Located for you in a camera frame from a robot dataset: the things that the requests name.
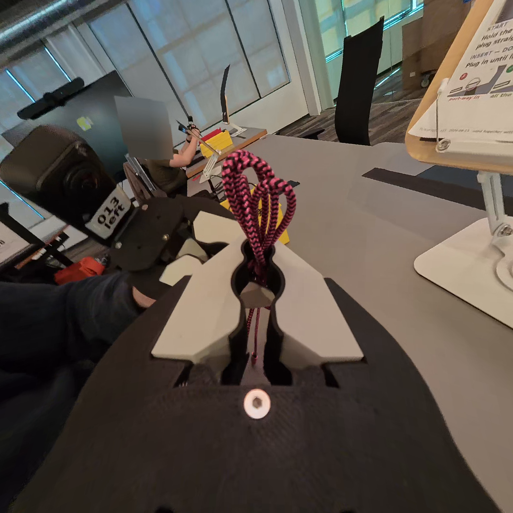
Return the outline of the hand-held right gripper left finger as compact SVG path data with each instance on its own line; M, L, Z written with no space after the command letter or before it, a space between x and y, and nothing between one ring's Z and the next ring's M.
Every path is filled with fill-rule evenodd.
M190 277L151 350L159 359L209 366L222 384L240 384L249 354L245 308L232 277L246 262L236 239Z

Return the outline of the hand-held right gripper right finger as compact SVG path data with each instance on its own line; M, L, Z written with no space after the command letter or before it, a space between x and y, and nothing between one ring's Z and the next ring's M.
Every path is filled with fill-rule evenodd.
M360 362L364 354L323 275L281 242L269 255L269 310L263 369L272 385L326 364Z

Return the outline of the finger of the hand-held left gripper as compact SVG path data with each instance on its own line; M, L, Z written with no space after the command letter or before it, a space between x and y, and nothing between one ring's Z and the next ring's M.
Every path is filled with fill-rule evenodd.
M232 243L246 240L240 224L233 219L200 211L192 222L194 239L206 252L221 252Z
M192 276L194 272L204 265L210 258L199 257L193 254L184 254L173 262L166 265L159 277L159 282L165 285L174 286L183 277Z

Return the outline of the person's left forearm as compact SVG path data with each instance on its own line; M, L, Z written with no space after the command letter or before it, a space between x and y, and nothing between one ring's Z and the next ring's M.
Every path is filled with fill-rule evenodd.
M145 311L125 273L61 286L1 283L1 369L49 373L97 363Z

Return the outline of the person's left hand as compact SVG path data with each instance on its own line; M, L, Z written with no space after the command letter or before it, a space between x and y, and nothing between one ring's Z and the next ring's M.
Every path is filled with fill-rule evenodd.
M148 309L156 302L155 299L144 295L142 292L140 292L134 286L132 286L131 291L132 291L132 298L133 298L135 304L137 304L140 309Z

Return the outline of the yellow plastic bin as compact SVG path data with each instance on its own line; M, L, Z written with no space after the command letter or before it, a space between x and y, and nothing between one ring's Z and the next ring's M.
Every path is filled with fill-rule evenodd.
M229 210L230 212L232 212L231 207L230 207L229 202L228 202L227 199L225 199L222 202L220 202L220 205L222 207L224 207L225 209ZM282 204L281 203L279 203L278 209L279 210L278 210L278 217L277 217L277 228L281 224L281 222L283 220L283 217L284 217L283 210L282 210ZM271 215L271 204L269 203L269 214L267 216L267 224L269 224L270 215ZM258 221L259 221L259 224L261 224L261 217L262 217L262 200L260 200L259 207L258 207ZM285 229L282 232L282 234L281 234L281 236L279 237L278 240L279 240L279 242L281 242L284 245L286 245L286 244L288 244L290 242L290 237L288 235L287 229Z
M210 147L221 153L233 145L229 131L218 128L202 137L200 151L204 158L210 158L213 155L213 151L209 147L205 146L204 141L206 141Z

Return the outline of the wooden desk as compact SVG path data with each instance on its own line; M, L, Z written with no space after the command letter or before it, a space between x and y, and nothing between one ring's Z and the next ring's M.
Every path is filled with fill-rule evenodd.
M232 145L221 151L221 154L217 158L216 165L220 164L229 154L249 146L250 144L263 138L267 134L268 132L266 129L247 128L245 132L243 132L237 137L232 138ZM188 166L185 169L186 176L188 178L192 178L198 174L202 174L208 162L209 159L203 157L201 160L198 160L193 165Z

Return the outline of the black video bar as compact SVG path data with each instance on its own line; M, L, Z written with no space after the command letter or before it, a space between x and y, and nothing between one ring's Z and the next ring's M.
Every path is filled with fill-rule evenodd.
M16 113L21 120L38 119L57 107L64 106L67 101L77 96L84 88L85 82L77 77L53 92L46 92L42 98L24 107Z

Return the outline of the black office chair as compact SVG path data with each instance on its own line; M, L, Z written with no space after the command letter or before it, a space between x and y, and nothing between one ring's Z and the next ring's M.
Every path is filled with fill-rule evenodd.
M340 143L370 146L369 117L383 48L384 17L344 39L341 79L335 109Z

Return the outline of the black wall screen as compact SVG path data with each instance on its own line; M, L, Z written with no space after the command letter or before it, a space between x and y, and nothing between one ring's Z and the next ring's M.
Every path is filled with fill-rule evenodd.
M75 132L96 152L111 176L123 170L128 149L123 141L115 97L131 98L132 94L116 71L84 86L64 106L57 107L38 119L21 120L15 115L15 126L2 132L2 137L17 146L35 127L55 125Z

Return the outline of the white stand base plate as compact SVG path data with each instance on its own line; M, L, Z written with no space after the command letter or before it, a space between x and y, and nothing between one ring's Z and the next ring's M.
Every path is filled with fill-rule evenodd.
M420 276L512 328L512 235L480 219L418 256Z

